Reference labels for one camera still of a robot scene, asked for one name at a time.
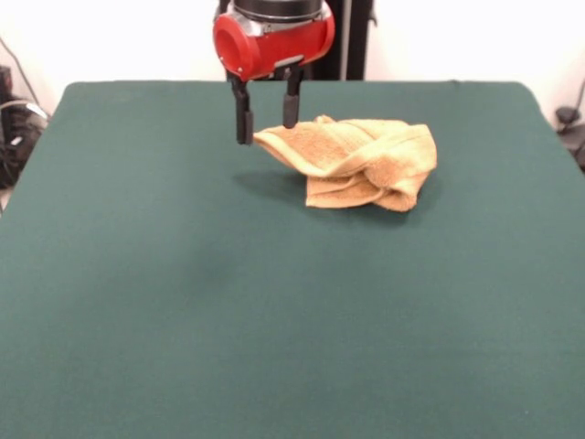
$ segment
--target white wall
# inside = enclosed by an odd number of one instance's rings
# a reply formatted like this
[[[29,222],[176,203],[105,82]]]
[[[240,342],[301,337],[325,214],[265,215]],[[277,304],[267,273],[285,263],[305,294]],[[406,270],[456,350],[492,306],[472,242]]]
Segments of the white wall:
[[[77,80],[222,80],[211,42],[217,2],[0,0],[0,35],[53,111]],[[370,80],[519,80],[552,120],[585,76],[582,0],[376,0],[376,8]],[[1,50],[0,62],[8,62]]]
[[[376,9],[371,80],[517,80],[550,121],[557,107],[576,103],[585,79],[583,0],[376,0]]]

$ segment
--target green tablecloth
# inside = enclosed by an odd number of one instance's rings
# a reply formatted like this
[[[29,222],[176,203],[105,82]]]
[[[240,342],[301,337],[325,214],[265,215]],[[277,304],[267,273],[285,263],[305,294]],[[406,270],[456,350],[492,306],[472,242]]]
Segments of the green tablecloth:
[[[321,113],[427,123],[419,206],[307,209],[226,84],[68,88],[0,220],[0,437],[585,437],[585,181],[533,96],[306,83]]]

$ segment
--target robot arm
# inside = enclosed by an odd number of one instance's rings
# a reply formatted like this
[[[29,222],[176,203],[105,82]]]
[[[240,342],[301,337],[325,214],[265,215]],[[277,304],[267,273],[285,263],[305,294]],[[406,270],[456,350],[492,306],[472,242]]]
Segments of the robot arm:
[[[213,38],[236,98],[238,143],[250,145],[248,82],[285,72],[282,119],[293,128],[299,119],[303,66],[332,47],[335,21],[325,0],[221,0]]]

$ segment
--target towel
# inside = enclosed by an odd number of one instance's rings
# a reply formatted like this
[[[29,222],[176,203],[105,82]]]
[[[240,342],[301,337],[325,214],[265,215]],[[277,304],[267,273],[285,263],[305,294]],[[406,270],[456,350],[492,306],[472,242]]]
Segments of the towel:
[[[268,128],[254,141],[307,176],[306,206],[343,209],[376,204],[406,212],[437,167],[427,125],[319,116],[293,129]]]

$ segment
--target tan towel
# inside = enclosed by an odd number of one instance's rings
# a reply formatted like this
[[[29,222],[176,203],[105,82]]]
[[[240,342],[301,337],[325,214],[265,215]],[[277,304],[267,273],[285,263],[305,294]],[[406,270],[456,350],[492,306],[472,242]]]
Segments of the tan towel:
[[[426,125],[320,116],[288,130],[269,128],[254,141],[276,159],[308,176],[308,207],[340,209],[375,203],[413,209],[420,188],[437,166]]]

